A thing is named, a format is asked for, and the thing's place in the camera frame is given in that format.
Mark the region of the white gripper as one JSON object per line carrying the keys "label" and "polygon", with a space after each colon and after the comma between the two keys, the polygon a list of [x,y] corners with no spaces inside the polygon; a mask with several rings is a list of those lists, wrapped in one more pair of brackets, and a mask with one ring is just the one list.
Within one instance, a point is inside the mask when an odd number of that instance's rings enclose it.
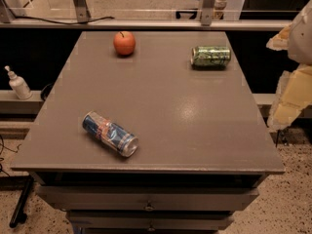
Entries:
{"label": "white gripper", "polygon": [[288,50],[288,57],[303,63],[293,72],[284,71],[269,111],[267,126],[271,131],[289,127],[303,109],[312,103],[312,0],[292,21],[269,39],[266,47]]}

